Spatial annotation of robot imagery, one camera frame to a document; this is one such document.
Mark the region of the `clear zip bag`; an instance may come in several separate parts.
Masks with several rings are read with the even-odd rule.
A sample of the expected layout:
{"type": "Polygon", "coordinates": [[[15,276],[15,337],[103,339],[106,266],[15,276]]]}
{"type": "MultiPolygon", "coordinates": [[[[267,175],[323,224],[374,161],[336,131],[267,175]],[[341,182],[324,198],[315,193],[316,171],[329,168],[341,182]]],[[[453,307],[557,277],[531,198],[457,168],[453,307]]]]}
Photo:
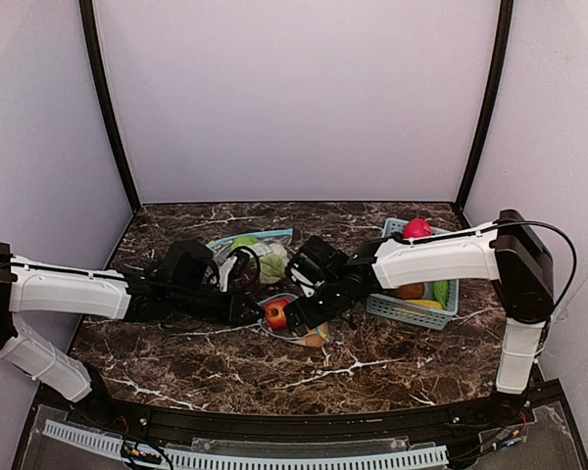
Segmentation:
{"type": "Polygon", "coordinates": [[[261,285],[275,284],[285,278],[289,262],[286,248],[293,239],[294,230],[277,229],[250,232],[213,240],[207,247],[219,271],[219,288],[226,292],[237,275],[243,275],[248,267],[259,274],[261,285]]]}
{"type": "Polygon", "coordinates": [[[298,299],[296,295],[283,293],[259,302],[263,313],[258,319],[261,330],[269,336],[291,345],[308,348],[321,348],[331,342],[327,323],[310,328],[298,321],[293,314],[286,312],[288,305],[298,299]]]}

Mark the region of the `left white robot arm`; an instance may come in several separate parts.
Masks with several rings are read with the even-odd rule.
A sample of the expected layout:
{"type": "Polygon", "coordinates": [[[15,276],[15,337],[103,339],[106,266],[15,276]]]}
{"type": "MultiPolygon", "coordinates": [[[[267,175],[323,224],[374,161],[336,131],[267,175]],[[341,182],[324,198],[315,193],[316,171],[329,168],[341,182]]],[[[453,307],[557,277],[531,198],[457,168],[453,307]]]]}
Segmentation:
{"type": "Polygon", "coordinates": [[[215,324],[245,326],[263,314],[244,286],[234,285],[250,249],[236,248],[223,262],[195,241],[174,242],[151,270],[128,273],[40,263],[0,243],[0,358],[64,399],[81,403],[107,394],[94,369],[67,356],[35,332],[21,315],[49,311],[123,322],[161,320],[184,313],[215,324]]]}

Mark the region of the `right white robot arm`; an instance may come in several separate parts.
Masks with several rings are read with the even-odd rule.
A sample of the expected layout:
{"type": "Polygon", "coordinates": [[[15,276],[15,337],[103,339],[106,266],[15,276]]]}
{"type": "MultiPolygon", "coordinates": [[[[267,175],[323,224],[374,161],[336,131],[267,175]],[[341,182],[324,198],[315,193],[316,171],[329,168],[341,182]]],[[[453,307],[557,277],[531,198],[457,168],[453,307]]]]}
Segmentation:
{"type": "Polygon", "coordinates": [[[491,222],[456,232],[378,238],[351,254],[312,236],[286,266],[287,277],[304,292],[285,308],[287,328],[302,335],[372,294],[408,284],[485,279],[494,285],[506,312],[495,390],[519,396],[527,388],[539,346],[564,299],[555,292],[553,257],[536,234],[538,228],[570,240],[559,228],[526,220],[515,210],[501,211],[491,222]]]}

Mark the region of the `green bumpy cucumber toy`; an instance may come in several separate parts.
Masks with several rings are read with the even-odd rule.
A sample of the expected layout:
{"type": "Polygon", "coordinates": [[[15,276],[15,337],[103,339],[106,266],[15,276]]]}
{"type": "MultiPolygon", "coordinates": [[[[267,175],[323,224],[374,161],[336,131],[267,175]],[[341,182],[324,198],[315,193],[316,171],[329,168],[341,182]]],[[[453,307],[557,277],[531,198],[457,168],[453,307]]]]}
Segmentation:
{"type": "Polygon", "coordinates": [[[450,282],[448,280],[438,280],[432,283],[432,292],[434,300],[440,304],[440,309],[446,309],[450,295],[450,282]]]}

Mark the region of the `red round fruit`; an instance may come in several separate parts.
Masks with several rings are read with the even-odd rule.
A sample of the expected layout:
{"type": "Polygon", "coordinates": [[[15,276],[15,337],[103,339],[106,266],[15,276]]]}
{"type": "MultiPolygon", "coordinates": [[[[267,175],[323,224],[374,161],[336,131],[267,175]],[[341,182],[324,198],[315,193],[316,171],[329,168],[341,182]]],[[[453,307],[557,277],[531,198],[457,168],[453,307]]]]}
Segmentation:
{"type": "Polygon", "coordinates": [[[287,328],[287,316],[285,308],[290,304],[288,299],[270,301],[265,306],[265,321],[274,331],[287,328]]]}

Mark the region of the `green apple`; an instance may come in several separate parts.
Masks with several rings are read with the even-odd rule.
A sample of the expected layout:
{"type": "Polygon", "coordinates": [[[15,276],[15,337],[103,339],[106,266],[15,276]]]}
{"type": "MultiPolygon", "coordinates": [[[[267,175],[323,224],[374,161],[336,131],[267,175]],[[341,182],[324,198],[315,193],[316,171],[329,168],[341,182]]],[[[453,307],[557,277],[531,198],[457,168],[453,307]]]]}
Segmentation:
{"type": "Polygon", "coordinates": [[[231,249],[235,250],[240,247],[251,247],[259,242],[259,239],[254,236],[240,236],[233,240],[231,249]]]}

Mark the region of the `white cauliflower toy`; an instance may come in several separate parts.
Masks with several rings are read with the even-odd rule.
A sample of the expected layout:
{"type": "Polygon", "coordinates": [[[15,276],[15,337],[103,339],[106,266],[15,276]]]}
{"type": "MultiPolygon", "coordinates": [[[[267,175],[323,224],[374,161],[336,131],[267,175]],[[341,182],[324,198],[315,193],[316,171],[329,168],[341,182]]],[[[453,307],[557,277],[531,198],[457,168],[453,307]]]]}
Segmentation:
{"type": "Polygon", "coordinates": [[[279,243],[257,243],[251,249],[260,261],[260,283],[271,285],[285,277],[285,268],[289,256],[285,248],[279,243]]]}

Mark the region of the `orange fruit toy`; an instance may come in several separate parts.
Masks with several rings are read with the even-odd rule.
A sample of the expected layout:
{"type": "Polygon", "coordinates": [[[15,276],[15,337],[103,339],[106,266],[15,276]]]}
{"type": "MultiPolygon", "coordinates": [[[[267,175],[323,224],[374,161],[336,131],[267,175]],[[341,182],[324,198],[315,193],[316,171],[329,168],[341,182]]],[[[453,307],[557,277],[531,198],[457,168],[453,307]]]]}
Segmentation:
{"type": "Polygon", "coordinates": [[[317,328],[310,330],[307,335],[302,338],[303,345],[309,348],[322,348],[330,341],[330,332],[326,323],[321,324],[317,328]]]}

